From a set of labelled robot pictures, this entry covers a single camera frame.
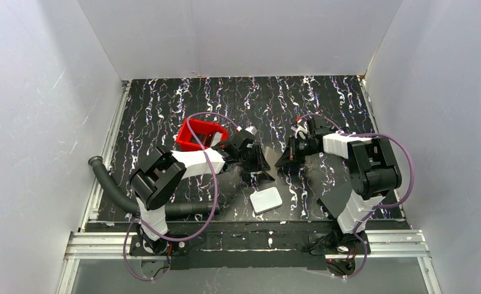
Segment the red plastic bin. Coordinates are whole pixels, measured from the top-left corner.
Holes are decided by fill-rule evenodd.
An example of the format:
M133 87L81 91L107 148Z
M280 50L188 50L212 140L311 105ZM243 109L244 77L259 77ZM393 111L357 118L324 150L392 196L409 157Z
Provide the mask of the red plastic bin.
M201 150L198 140L205 148L209 148L211 137L215 132L222 133L221 141L229 137L228 131L215 122L185 118L175 142L182 151L198 151Z

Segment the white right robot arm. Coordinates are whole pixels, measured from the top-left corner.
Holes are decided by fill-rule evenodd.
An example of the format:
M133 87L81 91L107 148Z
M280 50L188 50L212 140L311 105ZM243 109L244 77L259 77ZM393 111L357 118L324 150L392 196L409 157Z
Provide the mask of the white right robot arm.
M344 159L350 177L348 194L339 200L323 200L322 204L337 220L342 234L364 230L370 213L402 183L390 138L348 134L321 116L298 118L292 131L276 167L302 165L314 154Z

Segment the stack of credit cards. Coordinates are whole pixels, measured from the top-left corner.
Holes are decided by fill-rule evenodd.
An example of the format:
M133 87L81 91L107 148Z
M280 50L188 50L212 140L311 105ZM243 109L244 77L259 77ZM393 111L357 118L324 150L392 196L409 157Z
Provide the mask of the stack of credit cards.
M217 143L219 143L222 140L222 133L221 132L215 132L213 133L211 137L211 142L210 142L210 147L215 146Z

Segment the silver metal tin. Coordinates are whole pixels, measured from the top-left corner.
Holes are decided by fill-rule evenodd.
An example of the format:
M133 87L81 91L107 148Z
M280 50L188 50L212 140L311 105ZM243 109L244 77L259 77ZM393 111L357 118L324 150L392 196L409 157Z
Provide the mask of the silver metal tin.
M276 187L270 187L252 193L249 196L255 214L278 208L282 205L282 197Z

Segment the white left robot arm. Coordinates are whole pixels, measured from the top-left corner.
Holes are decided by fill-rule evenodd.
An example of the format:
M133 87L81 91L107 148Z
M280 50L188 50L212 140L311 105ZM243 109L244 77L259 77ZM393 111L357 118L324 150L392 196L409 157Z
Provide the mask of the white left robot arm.
M168 240L165 205L183 179L201 175L216 178L240 167L272 181L271 166L251 128L239 129L232 137L196 151L158 146L129 178L140 208L141 231L152 241Z

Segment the grey leather card holder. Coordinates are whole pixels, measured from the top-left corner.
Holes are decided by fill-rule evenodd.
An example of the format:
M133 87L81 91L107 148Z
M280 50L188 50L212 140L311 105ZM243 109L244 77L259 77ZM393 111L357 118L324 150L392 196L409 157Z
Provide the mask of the grey leather card holder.
M278 160L280 159L280 157L282 156L280 153L274 151L272 148L270 148L269 146L266 146L264 148L264 158L266 160L266 162L268 163L269 167L272 169L272 170L275 170L276 169L276 163L278 162Z

